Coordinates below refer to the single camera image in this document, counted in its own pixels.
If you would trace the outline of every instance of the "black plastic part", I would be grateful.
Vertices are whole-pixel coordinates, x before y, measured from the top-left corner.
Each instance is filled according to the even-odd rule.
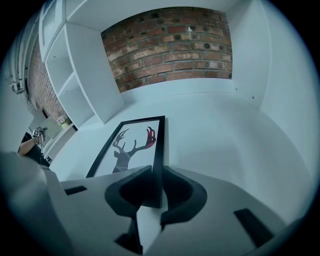
[[[140,244],[137,219],[131,221],[128,233],[119,236],[115,242],[136,254],[143,254],[143,246]]]
[[[234,215],[256,247],[262,246],[274,237],[270,230],[249,209],[236,210]]]
[[[167,166],[163,167],[162,179],[168,200],[168,211],[161,214],[162,228],[191,220],[205,206],[207,192],[198,182]]]
[[[76,186],[76,187],[72,187],[72,188],[67,188],[64,190],[64,192],[66,193],[67,196],[82,192],[87,190],[86,187],[84,186]]]
[[[136,218],[136,213],[149,193],[152,167],[141,170],[111,184],[104,198],[114,212],[120,216]]]

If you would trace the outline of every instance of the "white floor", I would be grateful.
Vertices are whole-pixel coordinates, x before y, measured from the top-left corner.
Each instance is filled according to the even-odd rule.
[[[286,223],[311,198],[307,168],[283,131],[232,93],[191,93],[124,106],[103,127],[79,130],[51,165],[60,181],[83,179],[121,121],[166,116],[164,164],[231,182]]]

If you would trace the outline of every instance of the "black frame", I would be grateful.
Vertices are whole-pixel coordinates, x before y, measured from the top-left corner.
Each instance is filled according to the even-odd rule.
[[[161,208],[162,205],[162,170],[164,166],[164,143],[165,143],[165,120],[164,115],[154,116],[142,119],[135,119],[129,121],[122,121],[117,128],[113,131],[109,139],[106,141],[99,154],[95,158],[89,172],[86,175],[86,178],[92,178],[95,176],[97,169],[104,158],[106,152],[108,151],[111,143],[120,132],[123,125],[143,123],[148,121],[159,120],[158,135],[156,137],[156,147],[154,153],[154,161],[152,167],[152,175],[150,182],[150,191],[147,195],[143,206],[152,207],[152,208]]]

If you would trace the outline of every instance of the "white shelving unit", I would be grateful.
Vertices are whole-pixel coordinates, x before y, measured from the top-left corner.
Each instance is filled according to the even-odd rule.
[[[45,66],[55,94],[78,129],[105,124],[124,104],[101,34],[94,29],[65,23]]]

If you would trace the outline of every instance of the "white object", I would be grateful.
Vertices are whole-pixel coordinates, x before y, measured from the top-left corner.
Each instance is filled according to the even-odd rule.
[[[52,160],[55,159],[58,152],[64,147],[67,141],[76,133],[73,128],[74,124],[70,124],[67,129],[60,130],[59,134],[50,139],[42,149],[44,158],[50,157]]]

